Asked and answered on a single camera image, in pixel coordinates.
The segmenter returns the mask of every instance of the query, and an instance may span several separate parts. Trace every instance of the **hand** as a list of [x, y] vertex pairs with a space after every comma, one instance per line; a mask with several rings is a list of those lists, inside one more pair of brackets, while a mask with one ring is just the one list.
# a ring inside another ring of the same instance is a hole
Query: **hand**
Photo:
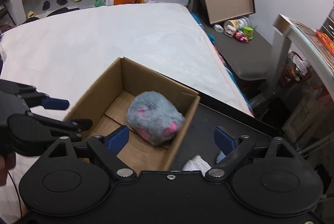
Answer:
[[0, 186], [6, 184], [8, 170], [16, 165], [15, 152], [11, 152], [5, 158], [0, 156]]

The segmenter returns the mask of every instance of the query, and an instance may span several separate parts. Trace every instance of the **pink nose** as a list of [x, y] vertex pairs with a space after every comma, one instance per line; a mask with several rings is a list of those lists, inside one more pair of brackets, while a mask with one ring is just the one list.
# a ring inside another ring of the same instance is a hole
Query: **pink nose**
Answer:
[[168, 136], [168, 135], [170, 135], [172, 133], [175, 133], [178, 130], [179, 130], [179, 127], [174, 122], [172, 122], [169, 125], [169, 128], [167, 128], [167, 129], [164, 130], [164, 135]]

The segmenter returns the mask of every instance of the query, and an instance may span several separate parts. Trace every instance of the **blue gripper pad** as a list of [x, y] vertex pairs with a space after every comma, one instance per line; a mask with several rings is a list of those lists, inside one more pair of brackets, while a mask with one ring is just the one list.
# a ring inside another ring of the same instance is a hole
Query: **blue gripper pad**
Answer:
[[219, 127], [217, 127], [214, 130], [213, 136], [214, 136], [214, 142], [225, 155], [228, 155], [231, 151], [233, 151], [237, 147], [235, 145], [234, 139], [228, 136]]
[[66, 110], [70, 106], [70, 102], [68, 100], [47, 97], [42, 101], [41, 106], [44, 109]]
[[129, 129], [122, 125], [105, 137], [105, 146], [117, 155], [129, 141]]

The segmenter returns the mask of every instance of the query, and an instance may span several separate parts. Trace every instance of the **gray fur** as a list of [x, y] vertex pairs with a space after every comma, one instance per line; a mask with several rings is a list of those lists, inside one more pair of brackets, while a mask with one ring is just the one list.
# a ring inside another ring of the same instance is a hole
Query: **gray fur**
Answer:
[[132, 128], [141, 128], [149, 133], [149, 142], [157, 146], [172, 139], [176, 133], [164, 135], [163, 132], [174, 122], [181, 129], [184, 117], [163, 95], [155, 91], [146, 91], [138, 95], [131, 103], [126, 114]]

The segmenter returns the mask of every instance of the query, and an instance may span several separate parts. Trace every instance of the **black slipper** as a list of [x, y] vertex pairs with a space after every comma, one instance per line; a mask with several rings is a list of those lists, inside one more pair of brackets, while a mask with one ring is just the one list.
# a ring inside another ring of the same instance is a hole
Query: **black slipper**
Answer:
[[60, 6], [66, 5], [67, 0], [57, 0], [57, 4], [60, 5]]
[[43, 3], [43, 10], [47, 10], [47, 9], [49, 9], [50, 8], [50, 2], [49, 1], [45, 1], [44, 3]]

